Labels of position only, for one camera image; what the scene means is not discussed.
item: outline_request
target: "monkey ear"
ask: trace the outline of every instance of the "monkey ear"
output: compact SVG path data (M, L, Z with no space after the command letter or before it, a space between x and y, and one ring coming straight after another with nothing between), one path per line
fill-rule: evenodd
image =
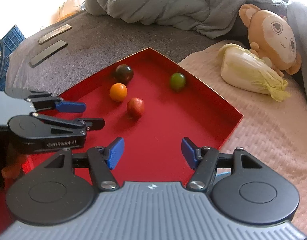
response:
M249 28L252 16L260 11L260 8L253 4L244 4L240 7L239 16L245 26Z
M293 74L296 74L300 67L301 67L301 63L302 63L302 59L301 59L301 56L300 56L300 53L297 52L297 55L295 57L295 63L293 64L292 67L288 68L286 70L286 72L289 74L289 75L293 75Z

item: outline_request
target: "metal screw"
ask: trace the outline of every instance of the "metal screw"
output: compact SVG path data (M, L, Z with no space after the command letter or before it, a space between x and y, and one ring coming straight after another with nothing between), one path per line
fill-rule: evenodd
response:
M114 181L111 181L111 180L103 181L103 182L101 182L100 185L101 185L102 188L105 188L105 189L113 189L117 186L117 184Z
M194 180L189 183L189 186L193 189L202 189L205 187L205 184L202 181Z

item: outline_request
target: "blue plastic crate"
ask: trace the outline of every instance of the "blue plastic crate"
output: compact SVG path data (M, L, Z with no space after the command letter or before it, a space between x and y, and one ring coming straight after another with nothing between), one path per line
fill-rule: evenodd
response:
M11 30L2 38L5 44L5 63L3 66L3 72L0 80L0 90L5 90L6 87L6 74L9 67L9 55L15 51L19 44L24 41L25 37L17 27L13 26Z

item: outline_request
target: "round black mount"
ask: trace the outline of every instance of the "round black mount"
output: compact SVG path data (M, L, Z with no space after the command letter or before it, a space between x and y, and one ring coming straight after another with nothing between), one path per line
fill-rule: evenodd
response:
M93 187L73 174L71 150L61 150L15 182L6 201L18 220L48 226L79 216L94 197Z
M210 195L225 216L251 225L292 220L299 193L289 181L246 151L235 151L233 171Z

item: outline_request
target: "green tomato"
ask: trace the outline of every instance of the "green tomato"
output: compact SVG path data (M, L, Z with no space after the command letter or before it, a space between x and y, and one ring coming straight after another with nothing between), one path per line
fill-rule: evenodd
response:
M186 77L181 73L174 73L170 78L170 87L179 92L186 85Z

